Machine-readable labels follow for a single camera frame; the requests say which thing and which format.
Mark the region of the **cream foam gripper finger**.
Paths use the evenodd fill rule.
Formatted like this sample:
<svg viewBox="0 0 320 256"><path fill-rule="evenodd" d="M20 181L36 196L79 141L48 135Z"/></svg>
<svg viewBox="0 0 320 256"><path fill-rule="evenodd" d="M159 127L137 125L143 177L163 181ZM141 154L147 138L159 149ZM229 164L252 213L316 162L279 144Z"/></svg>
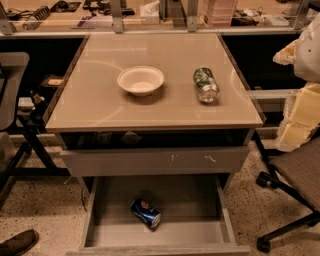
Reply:
<svg viewBox="0 0 320 256"><path fill-rule="evenodd" d="M307 82L286 98L283 120L277 131L276 148L292 152L311 139L320 124L320 84Z"/></svg>

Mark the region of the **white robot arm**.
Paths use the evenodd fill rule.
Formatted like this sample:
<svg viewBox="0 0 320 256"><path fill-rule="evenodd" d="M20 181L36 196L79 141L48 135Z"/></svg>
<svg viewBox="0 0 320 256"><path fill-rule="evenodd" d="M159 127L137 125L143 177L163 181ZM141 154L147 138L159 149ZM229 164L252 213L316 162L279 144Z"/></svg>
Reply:
<svg viewBox="0 0 320 256"><path fill-rule="evenodd" d="M291 152L308 142L320 124L320 16L298 39L277 52L273 61L292 64L295 76L306 82L303 88L287 96L277 132L277 149Z"/></svg>

